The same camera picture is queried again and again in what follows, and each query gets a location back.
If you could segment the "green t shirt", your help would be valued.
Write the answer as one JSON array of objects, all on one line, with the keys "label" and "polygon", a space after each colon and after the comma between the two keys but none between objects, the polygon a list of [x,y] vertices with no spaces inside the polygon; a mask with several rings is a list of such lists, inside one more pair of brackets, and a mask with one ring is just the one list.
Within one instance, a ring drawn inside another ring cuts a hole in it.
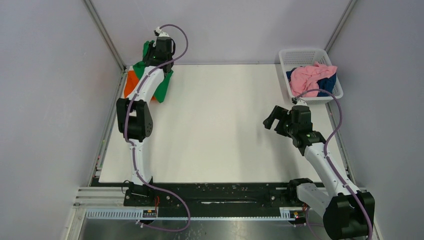
[{"label": "green t shirt", "polygon": [[[146,56],[149,46],[152,45],[154,42],[155,42],[154,40],[151,40],[151,41],[146,41],[143,44],[143,51],[142,51],[143,57]],[[146,68],[145,62],[141,60],[137,62],[136,64],[134,64],[132,67],[138,80],[141,80],[143,77],[143,74],[145,73],[145,68]],[[174,71],[171,69],[170,72],[164,74],[164,80],[158,85],[158,87],[156,88],[153,94],[152,98],[157,100],[159,103],[163,103],[165,101],[165,98],[168,92],[168,87],[169,87],[170,80],[173,73]]]}]

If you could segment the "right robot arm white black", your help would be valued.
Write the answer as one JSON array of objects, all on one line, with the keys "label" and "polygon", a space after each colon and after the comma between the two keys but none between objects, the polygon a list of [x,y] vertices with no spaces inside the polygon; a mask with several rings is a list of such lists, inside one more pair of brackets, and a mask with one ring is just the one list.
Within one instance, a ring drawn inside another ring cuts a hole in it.
[{"label": "right robot arm white black", "polygon": [[313,129],[312,113],[306,105],[286,109],[276,105],[263,121],[275,132],[288,137],[300,154],[317,172],[325,191],[319,190],[307,178],[289,182],[287,201],[293,206],[305,203],[321,218],[327,235],[332,240],[367,237],[374,229],[375,199],[370,192],[362,192],[333,161],[323,135]]}]

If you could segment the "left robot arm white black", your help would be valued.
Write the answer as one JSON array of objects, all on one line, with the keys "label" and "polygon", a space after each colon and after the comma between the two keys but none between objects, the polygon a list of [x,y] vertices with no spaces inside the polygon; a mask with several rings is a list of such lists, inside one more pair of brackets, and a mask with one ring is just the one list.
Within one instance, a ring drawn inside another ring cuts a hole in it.
[{"label": "left robot arm white black", "polygon": [[148,186],[153,181],[148,148],[154,126],[149,104],[158,87],[173,73],[175,46],[169,36],[147,41],[143,46],[142,61],[130,68],[123,97],[116,101],[117,126],[129,145],[132,166],[126,197],[134,197],[144,206],[155,200],[155,192]]}]

